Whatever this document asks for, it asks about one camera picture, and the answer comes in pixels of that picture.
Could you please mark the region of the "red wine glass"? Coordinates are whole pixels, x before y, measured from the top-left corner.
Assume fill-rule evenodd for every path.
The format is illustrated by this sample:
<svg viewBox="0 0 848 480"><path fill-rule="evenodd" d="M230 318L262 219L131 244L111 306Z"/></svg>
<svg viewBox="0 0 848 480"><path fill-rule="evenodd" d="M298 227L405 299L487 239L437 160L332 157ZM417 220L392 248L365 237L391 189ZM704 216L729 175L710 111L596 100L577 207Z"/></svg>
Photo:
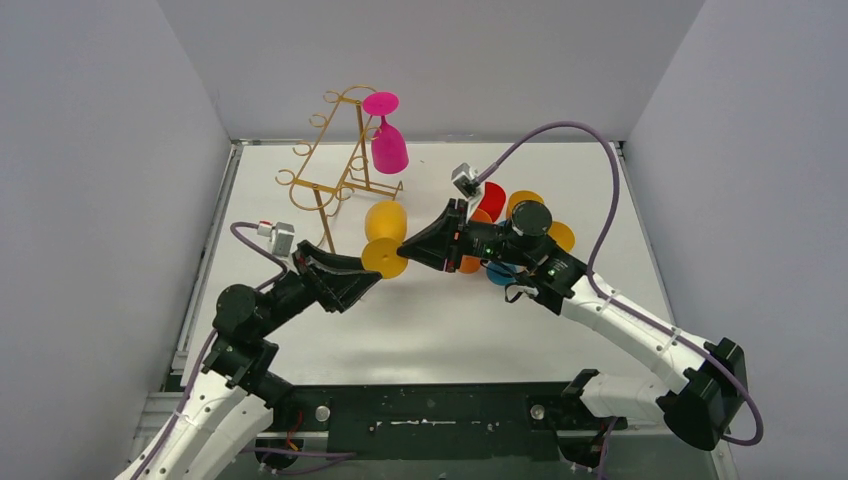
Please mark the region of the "red wine glass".
<svg viewBox="0 0 848 480"><path fill-rule="evenodd" d="M492 221L497 221L504 211L506 200L506 192L499 184L486 181L482 185L482 197L477 209L485 212Z"/></svg>

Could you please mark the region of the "blue wine glass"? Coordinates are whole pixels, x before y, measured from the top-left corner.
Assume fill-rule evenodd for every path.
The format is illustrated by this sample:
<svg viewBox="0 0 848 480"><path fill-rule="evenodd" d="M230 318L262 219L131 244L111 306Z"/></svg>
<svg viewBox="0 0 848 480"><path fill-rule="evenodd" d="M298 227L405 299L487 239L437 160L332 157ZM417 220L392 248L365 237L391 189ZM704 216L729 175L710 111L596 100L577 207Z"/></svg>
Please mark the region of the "blue wine glass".
<svg viewBox="0 0 848 480"><path fill-rule="evenodd" d="M485 251L489 258L481 261L481 265L486 269L487 278L499 286L507 286L514 283L521 268L518 265L495 259L491 246L487 246Z"/></svg>

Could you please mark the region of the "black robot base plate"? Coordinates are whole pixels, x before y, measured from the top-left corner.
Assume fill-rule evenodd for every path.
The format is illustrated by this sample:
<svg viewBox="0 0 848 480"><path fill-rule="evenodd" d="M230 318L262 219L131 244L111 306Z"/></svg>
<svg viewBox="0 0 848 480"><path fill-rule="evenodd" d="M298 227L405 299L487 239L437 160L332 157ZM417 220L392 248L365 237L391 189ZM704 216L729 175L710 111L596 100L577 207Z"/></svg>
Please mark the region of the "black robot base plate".
<svg viewBox="0 0 848 480"><path fill-rule="evenodd" d="M566 382L298 386L246 449L284 472L302 457L568 459L595 466L625 419L593 416Z"/></svg>

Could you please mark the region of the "yellow wine glass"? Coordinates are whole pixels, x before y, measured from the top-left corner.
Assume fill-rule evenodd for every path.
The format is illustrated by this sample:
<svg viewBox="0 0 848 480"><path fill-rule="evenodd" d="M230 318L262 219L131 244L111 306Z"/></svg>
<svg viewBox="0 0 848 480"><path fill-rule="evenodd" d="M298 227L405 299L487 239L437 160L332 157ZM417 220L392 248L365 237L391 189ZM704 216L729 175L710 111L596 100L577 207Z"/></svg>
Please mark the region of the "yellow wine glass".
<svg viewBox="0 0 848 480"><path fill-rule="evenodd" d="M505 207L505 218L510 219L512 217L512 212L516 206L525 201L534 201L540 204L544 204L544 199L537 193L531 190L518 190L513 192L507 199L506 207Z"/></svg>
<svg viewBox="0 0 848 480"><path fill-rule="evenodd" d="M548 230L548 236L551 237L555 243L566 252L571 252L576 245L576 236L572 229L565 223L559 221L552 222L551 227Z"/></svg>
<svg viewBox="0 0 848 480"><path fill-rule="evenodd" d="M389 200L374 204L366 213L364 232L363 267L379 272L385 280L400 276L408 266L408 260L397 253L407 234L405 208Z"/></svg>

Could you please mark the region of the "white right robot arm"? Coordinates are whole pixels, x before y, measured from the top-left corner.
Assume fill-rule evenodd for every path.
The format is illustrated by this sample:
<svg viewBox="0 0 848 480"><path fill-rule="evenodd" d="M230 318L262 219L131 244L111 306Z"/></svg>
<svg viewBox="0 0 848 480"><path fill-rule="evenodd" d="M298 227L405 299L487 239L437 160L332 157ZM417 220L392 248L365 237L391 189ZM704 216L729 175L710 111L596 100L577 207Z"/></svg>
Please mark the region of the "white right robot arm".
<svg viewBox="0 0 848 480"><path fill-rule="evenodd" d="M467 210L466 201L450 200L398 255L444 272L454 272L466 257L519 266L511 284L518 294L599 334L654 376L642 381L581 372L564 393L563 413L572 426L585 429L608 417L663 423L705 451L725 439L747 392L738 344L690 336L621 295L557 245L549 234L552 215L537 201L518 203L502 225L472 221Z"/></svg>

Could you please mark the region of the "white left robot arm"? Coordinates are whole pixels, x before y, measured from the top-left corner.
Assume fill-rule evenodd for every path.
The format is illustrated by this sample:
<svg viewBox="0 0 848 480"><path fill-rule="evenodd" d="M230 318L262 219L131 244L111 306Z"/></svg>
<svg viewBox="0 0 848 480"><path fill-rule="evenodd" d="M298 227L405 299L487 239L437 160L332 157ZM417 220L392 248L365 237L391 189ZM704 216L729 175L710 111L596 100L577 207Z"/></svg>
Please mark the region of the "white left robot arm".
<svg viewBox="0 0 848 480"><path fill-rule="evenodd" d="M175 410L119 478L213 479L260 432L289 428L294 386L271 372L279 347L268 335L314 304L347 311L381 278L356 257L302 241L269 286L225 288Z"/></svg>

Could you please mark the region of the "orange wine glass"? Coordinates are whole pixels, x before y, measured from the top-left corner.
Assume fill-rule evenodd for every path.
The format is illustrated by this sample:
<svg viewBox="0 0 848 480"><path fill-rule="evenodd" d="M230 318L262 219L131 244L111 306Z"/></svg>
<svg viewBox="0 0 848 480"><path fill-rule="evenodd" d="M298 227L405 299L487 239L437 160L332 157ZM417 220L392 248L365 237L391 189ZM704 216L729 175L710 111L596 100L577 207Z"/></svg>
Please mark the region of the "orange wine glass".
<svg viewBox="0 0 848 480"><path fill-rule="evenodd" d="M483 209L478 208L470 217L470 220L478 223L491 224L490 215ZM472 256L463 256L458 272L462 274L473 274L481 268L480 259Z"/></svg>

